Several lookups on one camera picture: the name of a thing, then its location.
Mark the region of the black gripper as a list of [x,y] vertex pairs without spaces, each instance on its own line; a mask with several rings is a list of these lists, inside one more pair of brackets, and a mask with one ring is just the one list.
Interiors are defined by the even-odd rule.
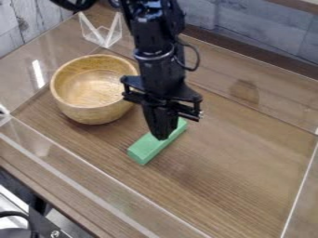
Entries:
[[185,84],[185,53],[133,51],[140,74],[120,78],[124,100],[141,105],[151,134],[167,139],[177,127],[179,117],[199,121],[203,96]]

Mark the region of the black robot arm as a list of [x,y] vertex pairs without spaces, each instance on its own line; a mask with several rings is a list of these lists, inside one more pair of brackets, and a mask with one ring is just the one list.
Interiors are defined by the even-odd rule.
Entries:
[[133,39],[132,55],[137,75],[120,78],[123,99],[139,104],[149,132],[168,138],[184,117],[197,121],[203,96],[185,84],[185,74],[197,70],[185,65],[189,44],[179,38],[185,14],[176,0],[119,0]]

